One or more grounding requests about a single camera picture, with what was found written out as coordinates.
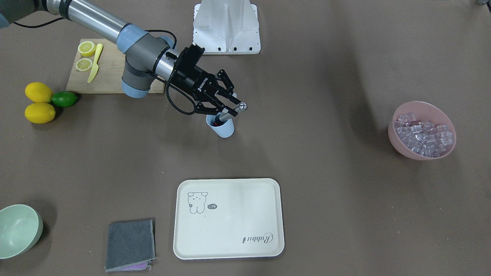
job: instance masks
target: bear drawing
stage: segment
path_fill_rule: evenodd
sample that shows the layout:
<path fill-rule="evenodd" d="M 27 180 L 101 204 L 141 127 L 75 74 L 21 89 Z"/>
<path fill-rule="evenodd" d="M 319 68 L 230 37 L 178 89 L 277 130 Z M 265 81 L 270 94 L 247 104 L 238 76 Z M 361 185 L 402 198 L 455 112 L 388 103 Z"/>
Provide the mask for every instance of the bear drawing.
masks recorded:
<path fill-rule="evenodd" d="M 205 211 L 207 195 L 207 192 L 188 193 L 188 203 L 191 214 L 202 214 Z"/>

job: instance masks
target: black wire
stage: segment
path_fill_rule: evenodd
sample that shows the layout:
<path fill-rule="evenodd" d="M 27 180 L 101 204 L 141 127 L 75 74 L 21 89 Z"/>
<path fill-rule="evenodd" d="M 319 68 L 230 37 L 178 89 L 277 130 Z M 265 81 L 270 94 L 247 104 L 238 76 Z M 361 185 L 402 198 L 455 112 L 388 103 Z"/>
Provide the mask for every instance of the black wire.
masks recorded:
<path fill-rule="evenodd" d="M 49 24 L 51 24 L 51 23 L 54 23 L 54 22 L 59 21 L 59 20 L 62 20 L 62 19 L 64 19 L 64 18 L 63 18 L 63 17 L 56 18 L 56 19 L 51 20 L 51 21 L 49 21 L 49 22 L 43 23 L 43 24 L 41 24 L 41 25 L 35 25 L 35 26 L 24 25 L 24 24 L 20 24 L 20 23 L 17 23 L 17 22 L 14 22 L 14 24 L 15 24 L 15 25 L 17 25 L 17 26 L 24 27 L 24 28 L 34 29 L 34 28 L 41 28 L 41 27 L 44 27 L 44 26 L 46 26 L 46 25 L 49 25 Z"/>
<path fill-rule="evenodd" d="M 167 96 L 167 100 L 169 101 L 170 105 L 172 105 L 173 108 L 175 108 L 177 111 L 179 111 L 180 113 L 185 114 L 185 115 L 193 115 L 194 113 L 196 113 L 196 104 L 194 103 L 194 100 L 190 96 L 188 96 L 186 93 L 184 93 L 179 88 L 177 88 L 177 87 L 173 86 L 172 84 L 170 84 L 168 81 L 165 81 L 165 80 L 159 78 L 157 75 L 154 75 L 154 78 L 156 78 L 159 81 L 161 81 L 161 82 L 164 83 L 164 85 L 165 85 L 165 95 Z M 180 109 L 179 107 L 177 107 L 177 105 L 174 104 L 174 102 L 171 100 L 171 98 L 169 96 L 169 87 L 174 88 L 177 92 L 181 93 L 184 97 L 186 97 L 186 99 L 188 99 L 191 102 L 191 104 L 193 106 L 193 110 L 191 112 L 184 111 L 184 110 Z"/>
<path fill-rule="evenodd" d="M 174 39 L 174 45 L 172 45 L 172 49 L 175 50 L 176 49 L 176 44 L 177 44 L 177 37 L 170 31 L 168 30 L 163 30 L 163 29 L 148 29 L 148 30 L 145 30 L 147 32 L 165 32 L 165 33 L 168 33 L 170 35 L 172 35 L 172 38 Z"/>

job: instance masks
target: yellow lemon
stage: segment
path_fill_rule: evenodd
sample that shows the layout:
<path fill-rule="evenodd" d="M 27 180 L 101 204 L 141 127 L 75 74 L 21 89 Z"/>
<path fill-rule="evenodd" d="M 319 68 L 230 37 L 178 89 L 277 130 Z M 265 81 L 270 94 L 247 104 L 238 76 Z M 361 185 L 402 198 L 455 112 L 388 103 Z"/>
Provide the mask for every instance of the yellow lemon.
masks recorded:
<path fill-rule="evenodd" d="M 79 45 L 79 53 L 82 56 L 91 56 L 95 53 L 95 45 L 92 41 L 84 41 Z"/>
<path fill-rule="evenodd" d="M 81 58 L 79 61 L 77 61 L 77 63 L 75 63 L 75 67 L 80 72 L 85 72 L 92 68 L 92 60 L 86 57 Z"/>
<path fill-rule="evenodd" d="M 49 103 L 53 91 L 44 83 L 29 83 L 26 86 L 26 96 L 35 103 Z"/>
<path fill-rule="evenodd" d="M 35 124 L 44 124 L 55 118 L 55 108 L 47 103 L 33 103 L 26 108 L 24 115 Z"/>

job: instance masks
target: white mounting bracket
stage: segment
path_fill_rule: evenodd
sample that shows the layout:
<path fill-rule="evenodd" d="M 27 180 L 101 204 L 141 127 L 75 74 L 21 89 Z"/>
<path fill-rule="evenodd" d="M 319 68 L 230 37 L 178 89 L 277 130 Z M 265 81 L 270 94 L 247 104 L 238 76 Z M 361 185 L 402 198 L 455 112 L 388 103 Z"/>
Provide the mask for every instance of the white mounting bracket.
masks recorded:
<path fill-rule="evenodd" d="M 205 55 L 246 55 L 261 51 L 257 6 L 249 0 L 203 0 L 194 6 L 192 43 Z"/>

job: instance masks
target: pink bowl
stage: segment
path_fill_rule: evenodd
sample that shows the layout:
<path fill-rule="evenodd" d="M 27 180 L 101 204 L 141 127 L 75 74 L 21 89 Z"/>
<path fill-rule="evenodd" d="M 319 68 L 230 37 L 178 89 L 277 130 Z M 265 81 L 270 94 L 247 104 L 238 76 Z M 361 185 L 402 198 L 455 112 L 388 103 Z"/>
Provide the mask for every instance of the pink bowl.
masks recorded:
<path fill-rule="evenodd" d="M 394 121 L 397 120 L 397 116 L 404 113 L 414 112 L 416 115 L 416 120 L 430 120 L 435 126 L 446 124 L 448 126 L 448 130 L 454 134 L 454 143 L 447 146 L 447 152 L 440 157 L 425 157 L 421 156 L 412 150 L 410 150 L 406 145 L 402 143 L 402 141 L 397 136 L 396 129 L 394 128 Z M 394 112 L 394 116 L 392 117 L 392 121 L 389 122 L 388 127 L 389 132 L 389 140 L 392 143 L 392 146 L 402 155 L 409 157 L 415 160 L 434 160 L 438 158 L 445 157 L 452 152 L 455 147 L 455 143 L 457 141 L 457 134 L 455 133 L 454 125 L 450 121 L 450 119 L 439 110 L 434 105 L 430 105 L 425 102 L 413 101 L 402 104 L 400 107 L 396 109 Z"/>

